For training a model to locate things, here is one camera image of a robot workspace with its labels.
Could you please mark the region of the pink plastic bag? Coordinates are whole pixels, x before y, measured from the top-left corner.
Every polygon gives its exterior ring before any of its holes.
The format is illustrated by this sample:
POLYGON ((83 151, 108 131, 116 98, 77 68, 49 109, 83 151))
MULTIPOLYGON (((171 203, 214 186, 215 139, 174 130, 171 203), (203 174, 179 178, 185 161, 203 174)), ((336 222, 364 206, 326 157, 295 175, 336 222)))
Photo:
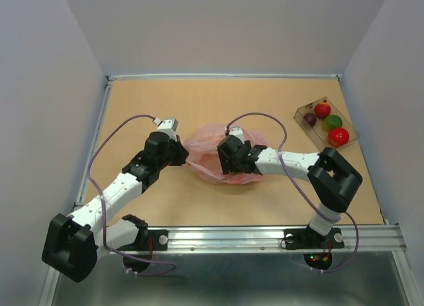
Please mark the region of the pink plastic bag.
POLYGON ((183 143, 189 153, 185 164, 201 179, 210 183, 246 185, 262 181, 264 176, 258 174, 223 174, 217 145, 224 138, 223 124, 207 124, 199 127, 191 138, 183 143))

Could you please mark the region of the dark purple fruit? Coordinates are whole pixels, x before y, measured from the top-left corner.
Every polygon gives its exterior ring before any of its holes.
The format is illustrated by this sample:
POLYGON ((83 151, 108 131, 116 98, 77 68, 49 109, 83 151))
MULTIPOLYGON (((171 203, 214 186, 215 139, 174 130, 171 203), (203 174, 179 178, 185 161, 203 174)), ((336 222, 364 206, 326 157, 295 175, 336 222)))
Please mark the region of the dark purple fruit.
POLYGON ((315 116, 314 113, 306 113, 303 116, 303 120, 310 126, 310 127, 314 127, 316 125, 317 122, 317 117, 315 116))

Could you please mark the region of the red pomegranate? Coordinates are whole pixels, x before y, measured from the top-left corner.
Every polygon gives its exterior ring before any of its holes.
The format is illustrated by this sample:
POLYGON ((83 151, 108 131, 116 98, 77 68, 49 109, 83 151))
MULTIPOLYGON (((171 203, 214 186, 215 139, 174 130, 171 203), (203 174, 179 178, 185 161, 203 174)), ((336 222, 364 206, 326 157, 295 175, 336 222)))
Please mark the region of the red pomegranate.
POLYGON ((331 114, 331 106, 329 105, 327 100, 323 100, 318 103, 314 108, 315 116, 318 119, 325 119, 331 114))

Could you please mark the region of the green fruit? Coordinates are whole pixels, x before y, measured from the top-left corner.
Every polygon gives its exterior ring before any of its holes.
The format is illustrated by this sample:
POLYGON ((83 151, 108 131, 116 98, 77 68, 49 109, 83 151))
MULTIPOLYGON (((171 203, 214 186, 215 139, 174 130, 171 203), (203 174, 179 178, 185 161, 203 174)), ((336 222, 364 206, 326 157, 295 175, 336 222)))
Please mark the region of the green fruit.
POLYGON ((335 128, 340 128, 343 126, 343 120, 338 115, 329 115, 323 121, 323 128, 330 132, 335 128))

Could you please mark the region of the red apple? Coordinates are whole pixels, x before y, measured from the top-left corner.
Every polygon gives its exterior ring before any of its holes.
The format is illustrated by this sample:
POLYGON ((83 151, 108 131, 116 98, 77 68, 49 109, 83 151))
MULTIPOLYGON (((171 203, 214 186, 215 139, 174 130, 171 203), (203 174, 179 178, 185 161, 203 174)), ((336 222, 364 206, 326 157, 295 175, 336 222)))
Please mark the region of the red apple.
POLYGON ((338 127, 332 129, 327 135, 327 142, 334 148, 339 148, 349 142, 350 134, 347 129, 338 127))

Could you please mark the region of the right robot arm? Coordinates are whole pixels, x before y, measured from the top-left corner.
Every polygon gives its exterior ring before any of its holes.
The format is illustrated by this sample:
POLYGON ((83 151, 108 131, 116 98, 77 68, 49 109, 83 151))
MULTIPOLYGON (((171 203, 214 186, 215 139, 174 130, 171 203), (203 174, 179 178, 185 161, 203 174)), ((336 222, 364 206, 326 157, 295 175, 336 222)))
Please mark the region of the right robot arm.
POLYGON ((344 248, 341 230, 335 227, 362 184, 362 176, 334 148, 319 153, 293 153, 251 145, 235 135, 228 135, 217 146, 224 174, 257 174, 286 176, 292 183, 309 182, 319 205, 303 229, 288 229, 282 247, 288 250, 344 248))

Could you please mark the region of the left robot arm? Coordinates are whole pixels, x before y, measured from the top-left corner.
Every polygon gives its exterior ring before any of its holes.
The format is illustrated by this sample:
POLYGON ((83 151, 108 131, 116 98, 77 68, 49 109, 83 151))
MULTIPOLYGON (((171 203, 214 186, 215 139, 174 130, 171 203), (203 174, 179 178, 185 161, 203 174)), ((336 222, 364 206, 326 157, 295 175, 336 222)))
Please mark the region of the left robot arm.
POLYGON ((42 261, 72 281, 83 281, 114 245, 107 242, 107 222, 142 195, 168 166, 181 166, 188 156, 175 129, 158 127, 143 150, 124 166, 113 182, 83 207, 57 214, 48 226, 42 261))

